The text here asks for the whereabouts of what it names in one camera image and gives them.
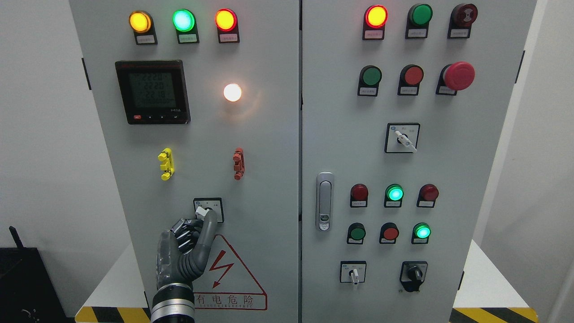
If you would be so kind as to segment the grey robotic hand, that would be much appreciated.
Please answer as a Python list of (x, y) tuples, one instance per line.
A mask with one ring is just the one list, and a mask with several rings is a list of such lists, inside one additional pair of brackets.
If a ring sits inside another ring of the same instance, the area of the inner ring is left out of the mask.
[[(157, 249), (157, 289), (168, 284), (188, 284), (201, 277), (205, 272), (215, 233), (217, 231), (217, 213), (213, 209), (202, 210), (205, 214), (200, 219), (179, 219), (170, 230), (161, 233)], [(193, 248), (182, 253), (178, 238), (184, 235), (184, 227), (201, 225), (197, 239), (189, 237), (188, 243), (195, 243)]]

